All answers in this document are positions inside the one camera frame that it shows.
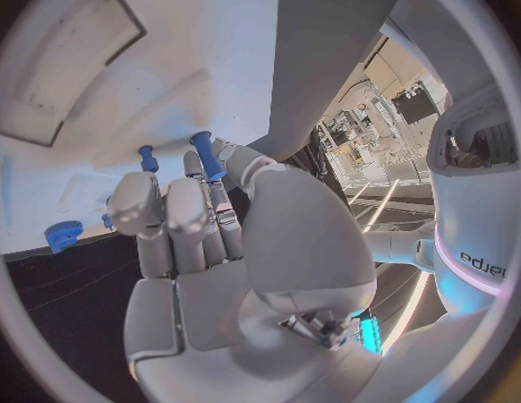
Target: pink light strip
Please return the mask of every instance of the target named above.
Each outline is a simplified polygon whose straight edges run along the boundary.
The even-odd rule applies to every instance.
[[[451,270],[464,282],[471,285],[472,287],[480,289],[484,293],[491,294],[492,296],[497,296],[501,292],[499,288],[485,284],[484,282],[475,279],[473,276],[462,270],[462,268],[445,252],[443,244],[440,241],[440,234],[437,228],[434,235],[434,241],[436,244],[436,250],[438,251],[438,255],[440,256],[441,260],[445,263],[449,270]]]

